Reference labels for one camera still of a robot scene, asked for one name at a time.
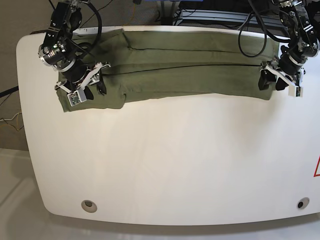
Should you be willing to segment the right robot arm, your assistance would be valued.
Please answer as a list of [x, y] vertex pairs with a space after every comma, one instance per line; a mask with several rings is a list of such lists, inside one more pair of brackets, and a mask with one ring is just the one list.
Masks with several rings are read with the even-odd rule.
[[[76, 43], [72, 37], [82, 22], [81, 5], [87, 5], [96, 16], [98, 29], [92, 43]], [[38, 57], [49, 67], [62, 74], [54, 89], [66, 93], [72, 106], [93, 100], [89, 89], [95, 85], [101, 95], [106, 95], [107, 88], [103, 81], [102, 69], [109, 64], [95, 62], [84, 63], [83, 59], [92, 54], [102, 36], [102, 18], [98, 10], [88, 0], [64, 0], [53, 8], [49, 28], [45, 31], [43, 43], [39, 46]]]

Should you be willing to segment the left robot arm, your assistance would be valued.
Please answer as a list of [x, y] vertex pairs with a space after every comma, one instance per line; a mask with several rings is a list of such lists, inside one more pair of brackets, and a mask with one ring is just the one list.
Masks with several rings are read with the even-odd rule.
[[316, 27], [309, 19], [308, 11], [301, 0], [274, 0], [279, 7], [279, 19], [287, 28], [288, 46], [280, 48], [280, 57], [263, 62], [260, 67], [258, 88], [267, 90], [275, 84], [277, 91], [285, 88], [293, 91], [293, 96], [302, 95], [304, 64], [315, 57], [320, 50]]

